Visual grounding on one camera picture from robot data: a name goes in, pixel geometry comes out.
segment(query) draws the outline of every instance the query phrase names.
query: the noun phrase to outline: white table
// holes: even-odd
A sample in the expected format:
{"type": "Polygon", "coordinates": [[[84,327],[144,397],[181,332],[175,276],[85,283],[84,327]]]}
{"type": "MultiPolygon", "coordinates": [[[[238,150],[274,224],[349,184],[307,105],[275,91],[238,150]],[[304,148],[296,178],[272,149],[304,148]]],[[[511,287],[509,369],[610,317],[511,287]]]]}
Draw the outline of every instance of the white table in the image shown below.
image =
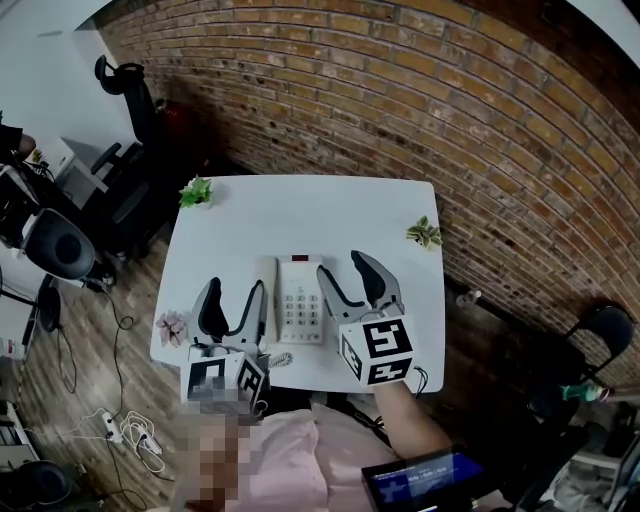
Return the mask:
{"type": "MultiPolygon", "coordinates": [[[[101,154],[97,148],[71,139],[54,137],[39,144],[37,149],[42,152],[42,158],[49,164],[49,171],[56,181],[75,169],[98,190],[109,190],[98,176],[91,173],[91,166],[101,154]]],[[[32,157],[33,154],[29,155],[27,161],[31,161],[32,157]]]]}
{"type": "MultiPolygon", "coordinates": [[[[416,361],[429,374],[426,391],[442,388],[442,254],[439,249],[425,251],[405,238],[407,228],[423,215],[438,225],[431,184],[302,175],[234,176],[216,178],[213,183],[211,209],[185,209],[178,216],[156,319],[169,309],[190,312],[204,285],[217,276],[222,281],[223,311],[230,328],[235,329],[255,283],[256,258],[263,255],[321,254],[347,298],[366,300],[360,274],[350,258],[350,251],[357,249],[376,258],[398,279],[419,339],[416,361]]],[[[291,365],[271,370],[271,384],[365,392],[337,354],[337,338],[327,338],[321,346],[271,343],[268,352],[272,355],[291,352],[294,358],[291,365]]],[[[187,360],[188,347],[188,343],[163,347],[154,325],[153,359],[180,366],[187,360]]],[[[418,382],[418,373],[412,372],[408,384],[414,391],[418,382]]]]}

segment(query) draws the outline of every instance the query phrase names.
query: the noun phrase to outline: pink flower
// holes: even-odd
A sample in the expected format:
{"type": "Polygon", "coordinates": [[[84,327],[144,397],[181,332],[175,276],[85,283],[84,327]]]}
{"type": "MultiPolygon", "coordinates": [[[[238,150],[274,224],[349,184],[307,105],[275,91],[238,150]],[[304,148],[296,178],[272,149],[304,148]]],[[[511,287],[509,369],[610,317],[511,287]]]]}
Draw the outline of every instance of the pink flower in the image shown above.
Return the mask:
{"type": "Polygon", "coordinates": [[[171,343],[174,347],[179,347],[187,338],[187,323],[184,316],[176,311],[169,310],[162,313],[156,327],[160,329],[160,341],[164,347],[167,343],[171,343]]]}

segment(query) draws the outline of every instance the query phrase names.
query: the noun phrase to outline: wooden floor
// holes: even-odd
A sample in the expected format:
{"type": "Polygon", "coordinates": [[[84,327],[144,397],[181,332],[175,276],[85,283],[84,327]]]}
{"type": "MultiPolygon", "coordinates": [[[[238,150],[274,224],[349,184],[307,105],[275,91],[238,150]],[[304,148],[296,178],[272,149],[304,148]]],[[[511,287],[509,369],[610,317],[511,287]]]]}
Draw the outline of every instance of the wooden floor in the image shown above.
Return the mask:
{"type": "MultiPolygon", "coordinates": [[[[150,254],[127,263],[119,272],[112,290],[118,314],[135,318],[132,330],[121,332],[118,360],[124,383],[123,415],[135,410],[150,418],[164,448],[167,470],[172,478],[177,456],[172,420],[179,403],[177,370],[151,360],[149,343],[155,303],[166,257],[170,233],[157,237],[150,254]]],[[[120,407],[120,387],[113,359],[116,322],[106,296],[68,284],[60,285],[63,298],[62,325],[73,347],[78,367],[77,390],[65,389],[57,366],[56,335],[36,331],[26,363],[0,366],[2,398],[18,403],[19,414],[28,428],[46,435],[37,436],[44,457],[58,464],[83,463],[103,492],[119,490],[113,462],[101,439],[56,437],[73,429],[83,416],[100,407],[112,413],[120,407]],[[18,381],[22,386],[18,396],[18,381]]],[[[72,378],[72,365],[63,349],[64,377],[72,378]]],[[[447,359],[445,387],[425,398],[433,415],[459,440],[479,431],[487,415],[498,421],[508,419],[520,407],[522,358],[519,341],[506,326],[488,313],[474,308],[462,311],[447,294],[447,359]],[[467,425],[474,426],[473,431],[467,425]]],[[[103,436],[103,424],[96,416],[73,433],[103,436]]],[[[172,484],[154,478],[131,448],[114,445],[114,454],[125,488],[140,493],[149,508],[166,505],[172,484]]],[[[106,510],[133,510],[121,494],[107,500],[106,510]]]]}

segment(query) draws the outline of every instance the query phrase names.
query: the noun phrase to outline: white cable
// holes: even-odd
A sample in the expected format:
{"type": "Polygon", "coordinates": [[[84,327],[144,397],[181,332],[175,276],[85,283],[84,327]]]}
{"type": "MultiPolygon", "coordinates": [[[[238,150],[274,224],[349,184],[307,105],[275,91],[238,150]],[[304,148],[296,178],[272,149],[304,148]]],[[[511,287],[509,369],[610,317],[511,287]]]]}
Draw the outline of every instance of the white cable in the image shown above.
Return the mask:
{"type": "MultiPolygon", "coordinates": [[[[110,439],[106,439],[104,437],[96,437],[96,436],[70,436],[69,434],[71,434],[71,432],[76,432],[78,430],[80,430],[80,427],[82,426],[82,424],[88,420],[91,419],[93,417],[95,417],[98,413],[100,412],[106,412],[104,407],[100,407],[100,409],[98,409],[96,412],[94,412],[93,414],[90,414],[89,416],[83,416],[82,419],[80,420],[80,423],[78,423],[78,426],[75,428],[72,428],[71,430],[68,430],[67,432],[63,432],[62,434],[53,434],[56,437],[68,437],[70,439],[101,439],[102,441],[111,441],[110,439]]],[[[35,430],[31,430],[30,428],[25,428],[24,429],[25,432],[31,432],[32,434],[35,434],[37,436],[43,436],[43,437],[49,437],[50,434],[47,434],[45,432],[37,432],[35,430]]]]}
{"type": "Polygon", "coordinates": [[[136,456],[151,473],[162,473],[165,469],[164,461],[160,456],[151,451],[145,439],[142,438],[142,433],[139,428],[144,429],[150,437],[153,438],[155,436],[155,425],[153,424],[153,421],[149,418],[145,418],[142,414],[136,411],[129,411],[129,414],[127,414],[125,419],[120,423],[122,437],[124,437],[127,443],[129,443],[136,456]],[[145,450],[155,457],[155,459],[160,463],[159,469],[150,468],[147,462],[140,455],[139,450],[145,450]]]}
{"type": "MultiPolygon", "coordinates": [[[[32,434],[35,434],[36,436],[43,436],[43,437],[48,437],[49,434],[45,434],[44,432],[36,432],[35,430],[31,430],[28,428],[23,429],[25,432],[31,432],[32,434]]],[[[113,443],[112,439],[107,439],[106,437],[94,437],[94,436],[68,436],[65,434],[55,434],[56,437],[64,437],[64,438],[68,438],[68,439],[98,439],[100,441],[108,441],[110,443],[113,443]]]]}
{"type": "Polygon", "coordinates": [[[289,366],[293,362],[293,354],[291,352],[283,352],[277,356],[269,358],[269,368],[281,368],[289,366]]]}

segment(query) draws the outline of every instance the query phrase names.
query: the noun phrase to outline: potted plant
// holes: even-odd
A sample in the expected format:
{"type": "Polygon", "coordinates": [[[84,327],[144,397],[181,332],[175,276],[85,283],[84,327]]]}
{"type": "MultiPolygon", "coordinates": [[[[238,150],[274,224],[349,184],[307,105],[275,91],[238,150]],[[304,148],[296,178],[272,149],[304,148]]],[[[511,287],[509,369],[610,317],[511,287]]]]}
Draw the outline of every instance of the potted plant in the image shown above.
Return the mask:
{"type": "Polygon", "coordinates": [[[211,208],[212,195],[211,180],[196,176],[180,191],[180,208],[211,208]]]}
{"type": "Polygon", "coordinates": [[[415,226],[407,229],[407,238],[414,240],[427,251],[442,246],[442,233],[440,228],[432,226],[427,216],[421,217],[415,226]]]}

